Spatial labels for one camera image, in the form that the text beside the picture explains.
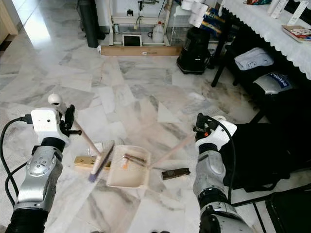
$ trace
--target white bottle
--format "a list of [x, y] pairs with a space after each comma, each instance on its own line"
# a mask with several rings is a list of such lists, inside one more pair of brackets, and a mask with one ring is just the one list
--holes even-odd
[[154, 27], [153, 34], [152, 34], [152, 40], [155, 43], [163, 43], [164, 38], [164, 28], [159, 21], [157, 25]]

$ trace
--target white dustpan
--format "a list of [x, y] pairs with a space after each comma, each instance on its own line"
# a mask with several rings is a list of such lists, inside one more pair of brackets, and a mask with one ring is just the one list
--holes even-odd
[[[125, 154], [144, 159], [145, 165], [140, 166], [129, 161], [125, 169], [123, 167]], [[150, 160], [151, 153], [145, 148], [128, 145], [115, 146], [106, 185], [119, 188], [146, 188], [149, 181]]]

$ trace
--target black cable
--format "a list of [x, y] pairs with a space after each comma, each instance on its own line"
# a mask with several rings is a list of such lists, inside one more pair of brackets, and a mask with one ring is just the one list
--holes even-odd
[[160, 10], [159, 15], [157, 16], [157, 18], [160, 18], [160, 14], [161, 14], [161, 11], [163, 9], [164, 3], [165, 3], [165, 0], [163, 0], [162, 6], [161, 6], [161, 10]]
[[14, 202], [14, 199], [13, 199], [11, 193], [10, 193], [10, 190], [9, 190], [9, 180], [10, 180], [11, 178], [13, 178], [13, 175], [14, 175], [17, 171], [19, 171], [19, 170], [22, 169], [24, 166], [26, 166], [26, 164], [27, 164], [27, 162], [25, 162], [25, 163], [23, 163], [22, 165], [20, 165], [18, 168], [16, 168], [15, 170], [13, 170], [13, 171], [11, 172], [11, 175], [10, 175], [10, 176], [8, 176], [8, 177], [5, 179], [5, 183], [4, 183], [5, 193], [6, 193], [6, 195], [8, 196], [8, 198], [9, 198], [9, 200], [10, 200], [10, 202], [11, 202], [11, 204], [12, 204], [13, 207], [14, 207], [14, 205], [15, 205], [15, 202]]
[[234, 175], [235, 175], [235, 168], [236, 168], [236, 163], [237, 163], [234, 142], [233, 142], [233, 139], [232, 139], [232, 136], [231, 136], [230, 132], [227, 130], [227, 128], [222, 123], [220, 123], [219, 121], [215, 120], [214, 118], [211, 118], [210, 116], [205, 116], [205, 117], [207, 119], [215, 122], [220, 127], [222, 127], [223, 130], [227, 133], [227, 135], [229, 137], [229, 140], [231, 142], [232, 154], [233, 154], [233, 169], [232, 169], [232, 176], [231, 176], [231, 181], [230, 181], [229, 190], [228, 190], [228, 202], [229, 202], [229, 204], [231, 204], [231, 192], [232, 192], [233, 180], [234, 180]]
[[14, 190], [15, 190], [16, 196], [18, 196], [18, 188], [17, 188], [17, 185], [16, 185], [16, 183], [15, 183], [15, 180], [14, 180], [14, 178], [12, 177], [11, 172], [10, 172], [10, 169], [9, 169], [9, 167], [8, 167], [8, 165], [7, 165], [7, 163], [6, 163], [5, 159], [4, 159], [4, 156], [3, 156], [3, 140], [4, 140], [5, 132], [6, 132], [6, 130], [8, 129], [8, 127], [9, 127], [12, 123], [14, 123], [14, 122], [16, 122], [16, 121], [22, 121], [22, 120], [23, 120], [23, 118], [22, 118], [22, 117], [19, 117], [19, 118], [16, 118], [16, 119], [13, 119], [13, 120], [9, 121], [9, 122], [4, 126], [4, 128], [3, 128], [3, 130], [2, 130], [2, 133], [1, 133], [1, 137], [0, 137], [0, 159], [1, 159], [1, 161], [2, 161], [2, 164], [3, 164], [3, 166], [4, 166], [4, 169], [5, 169], [6, 173], [7, 173], [8, 176], [10, 177], [9, 179], [10, 179], [11, 182], [12, 182], [12, 185], [13, 185], [13, 188], [14, 188]]

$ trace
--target marble floor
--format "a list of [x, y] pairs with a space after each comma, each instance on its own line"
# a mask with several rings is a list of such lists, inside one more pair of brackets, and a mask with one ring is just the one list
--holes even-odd
[[[87, 47], [79, 30], [75, 0], [38, 0], [20, 34], [0, 57], [0, 126], [37, 107], [48, 107], [49, 94], [59, 93], [76, 107], [76, 118], [94, 142], [122, 139], [142, 146], [156, 161], [187, 137], [199, 112], [223, 115], [234, 123], [248, 122], [255, 106], [232, 76], [224, 71], [216, 88], [210, 84], [215, 70], [203, 75], [183, 75], [176, 57], [106, 57]], [[16, 123], [8, 132], [4, 154], [15, 168], [31, 157], [36, 136], [30, 125]], [[76, 156], [87, 154], [87, 144], [73, 136], [64, 150], [63, 172], [46, 223], [46, 233], [171, 233], [198, 232], [199, 206], [192, 191], [197, 152], [194, 142], [159, 167], [189, 167], [191, 174], [162, 181], [160, 169], [152, 169], [148, 188], [106, 186], [107, 171], [96, 182], [90, 171], [75, 167]], [[6, 177], [0, 166], [0, 231], [10, 221], [12, 206], [4, 192]], [[24, 172], [15, 175], [20, 185]], [[310, 172], [281, 180], [274, 191], [311, 182]], [[238, 202], [269, 192], [234, 190]], [[264, 203], [258, 204], [267, 232], [273, 233]], [[261, 233], [252, 206], [239, 214]]]

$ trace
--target table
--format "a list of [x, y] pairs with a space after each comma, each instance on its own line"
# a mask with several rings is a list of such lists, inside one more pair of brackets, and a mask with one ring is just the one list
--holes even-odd
[[[224, 2], [224, 8], [251, 27], [266, 42], [270, 42], [271, 46], [286, 56], [286, 59], [291, 61], [295, 67], [299, 67], [300, 71], [306, 74], [307, 79], [311, 80], [311, 44], [303, 44], [295, 41], [286, 35], [281, 27], [288, 23], [292, 14], [283, 11], [279, 18], [274, 19], [267, 13], [269, 5], [254, 6], [244, 4], [244, 2], [245, 0], [226, 0]], [[223, 40], [226, 38], [226, 33], [230, 30], [231, 25], [232, 22], [226, 21], [224, 35], [222, 35]], [[297, 25], [306, 28], [311, 27], [300, 19]], [[221, 51], [223, 43], [219, 45], [220, 48], [218, 51]]]

